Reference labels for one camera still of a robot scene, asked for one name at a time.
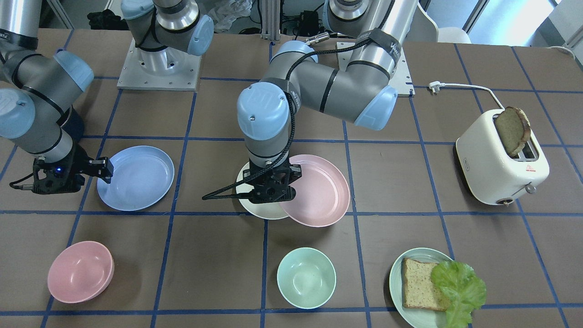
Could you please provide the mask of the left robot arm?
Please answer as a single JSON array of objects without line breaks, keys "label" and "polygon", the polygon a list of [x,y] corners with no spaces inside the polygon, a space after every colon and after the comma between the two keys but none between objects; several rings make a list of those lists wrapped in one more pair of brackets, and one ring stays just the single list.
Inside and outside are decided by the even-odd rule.
[{"label": "left robot arm", "polygon": [[292,183],[302,177],[302,168],[290,163],[289,151],[302,106],[372,130],[387,125],[398,98],[390,81],[418,4],[327,0],[325,23],[355,44],[316,51],[307,41],[291,40],[279,48],[264,77],[237,100],[249,168],[234,187],[252,189],[232,198],[262,204],[296,197]]}]

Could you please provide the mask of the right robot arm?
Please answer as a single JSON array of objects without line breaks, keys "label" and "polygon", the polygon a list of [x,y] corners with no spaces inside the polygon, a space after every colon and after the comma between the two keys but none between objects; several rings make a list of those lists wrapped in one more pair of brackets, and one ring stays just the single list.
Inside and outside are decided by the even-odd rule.
[{"label": "right robot arm", "polygon": [[[136,48],[146,53],[173,48],[201,56],[213,39],[213,19],[195,0],[123,0],[121,10]],[[35,158],[31,174],[9,186],[57,195],[79,191],[85,176],[110,184],[110,158],[91,158],[62,126],[94,72],[69,51],[52,58],[37,52],[40,13],[39,0],[1,2],[1,80],[12,85],[1,89],[1,136]]]}]

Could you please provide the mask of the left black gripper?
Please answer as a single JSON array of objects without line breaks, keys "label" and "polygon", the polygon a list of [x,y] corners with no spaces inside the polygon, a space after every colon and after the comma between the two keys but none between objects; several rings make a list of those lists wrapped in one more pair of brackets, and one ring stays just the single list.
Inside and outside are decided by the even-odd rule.
[{"label": "left black gripper", "polygon": [[290,184],[301,177],[302,169],[299,164],[280,164],[246,182],[252,190],[242,192],[241,198],[250,200],[253,204],[291,201],[296,197],[296,190]]}]

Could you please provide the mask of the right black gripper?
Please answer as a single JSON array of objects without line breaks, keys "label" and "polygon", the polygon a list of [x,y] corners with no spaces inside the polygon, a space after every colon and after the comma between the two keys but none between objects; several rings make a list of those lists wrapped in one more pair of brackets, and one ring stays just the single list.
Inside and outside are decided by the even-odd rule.
[{"label": "right black gripper", "polygon": [[48,163],[42,158],[33,162],[32,192],[37,195],[75,193],[85,185],[87,175],[111,183],[114,165],[109,157],[92,159],[80,146],[74,146],[69,154],[59,161]]}]

